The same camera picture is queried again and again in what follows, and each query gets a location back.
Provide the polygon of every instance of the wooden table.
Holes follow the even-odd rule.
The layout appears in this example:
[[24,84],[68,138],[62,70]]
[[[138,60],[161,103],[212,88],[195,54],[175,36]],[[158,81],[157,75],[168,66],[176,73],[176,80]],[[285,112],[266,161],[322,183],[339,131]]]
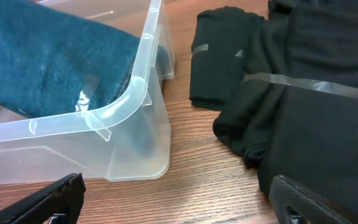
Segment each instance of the wooden table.
[[[165,1],[177,60],[176,77],[163,89],[173,131],[170,168],[157,180],[86,180],[79,223],[277,223],[256,170],[213,134],[218,112],[192,107],[188,99],[197,14],[228,5],[266,16],[267,0]],[[0,186],[0,209],[47,184]]]

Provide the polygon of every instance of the brown tabletop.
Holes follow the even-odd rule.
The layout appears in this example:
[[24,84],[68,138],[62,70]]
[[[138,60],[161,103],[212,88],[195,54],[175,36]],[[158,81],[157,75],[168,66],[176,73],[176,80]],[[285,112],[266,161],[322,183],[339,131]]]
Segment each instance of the brown tabletop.
[[[191,106],[190,47],[201,11],[237,6],[267,15],[267,0],[165,0],[176,55],[175,78],[163,95],[172,125],[168,172],[156,180],[85,181],[79,223],[277,223],[259,192],[256,170],[223,146],[212,132],[218,112]],[[0,186],[0,209],[49,183]]]

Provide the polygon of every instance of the clear plastic container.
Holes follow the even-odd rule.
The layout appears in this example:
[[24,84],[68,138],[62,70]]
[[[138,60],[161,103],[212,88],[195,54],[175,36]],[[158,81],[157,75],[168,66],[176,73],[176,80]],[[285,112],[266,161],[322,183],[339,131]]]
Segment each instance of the clear plastic container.
[[73,172],[111,181],[164,175],[171,127],[160,84],[173,78],[175,63],[164,1],[41,4],[124,30],[140,37],[140,44],[127,90],[104,108],[27,119],[0,107],[0,184],[57,180]]

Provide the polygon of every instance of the wood grain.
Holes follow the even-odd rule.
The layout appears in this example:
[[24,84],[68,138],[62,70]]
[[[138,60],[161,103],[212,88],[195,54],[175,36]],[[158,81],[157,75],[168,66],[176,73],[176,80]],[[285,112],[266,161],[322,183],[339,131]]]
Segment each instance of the wood grain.
[[[176,55],[176,77],[163,94],[172,125],[172,159],[157,180],[86,180],[79,223],[276,223],[259,192],[255,170],[247,170],[212,132],[215,111],[194,108],[188,100],[190,46],[201,11],[237,6],[267,15],[267,1],[166,0]],[[0,209],[49,183],[0,186]]]

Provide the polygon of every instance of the blue towel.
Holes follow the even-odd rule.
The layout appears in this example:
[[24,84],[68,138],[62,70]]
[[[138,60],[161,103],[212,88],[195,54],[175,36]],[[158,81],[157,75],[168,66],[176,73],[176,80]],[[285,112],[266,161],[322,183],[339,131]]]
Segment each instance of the blue towel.
[[26,0],[0,0],[0,105],[28,118],[106,106],[139,38]]

